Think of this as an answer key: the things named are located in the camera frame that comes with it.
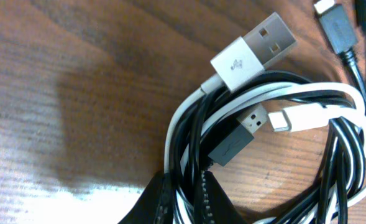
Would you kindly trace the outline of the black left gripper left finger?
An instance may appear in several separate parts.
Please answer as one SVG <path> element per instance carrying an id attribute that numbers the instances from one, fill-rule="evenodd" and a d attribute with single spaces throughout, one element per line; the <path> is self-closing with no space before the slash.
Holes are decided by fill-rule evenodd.
<path id="1" fill-rule="evenodd" d="M 172 224 L 172 193 L 170 175 L 157 172 L 119 224 Z"/>

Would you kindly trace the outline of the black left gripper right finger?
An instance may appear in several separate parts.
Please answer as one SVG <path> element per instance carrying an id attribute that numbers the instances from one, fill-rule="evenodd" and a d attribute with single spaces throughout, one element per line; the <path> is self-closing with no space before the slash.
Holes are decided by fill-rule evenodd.
<path id="1" fill-rule="evenodd" d="M 198 223 L 246 224 L 210 171 L 198 180 Z"/>

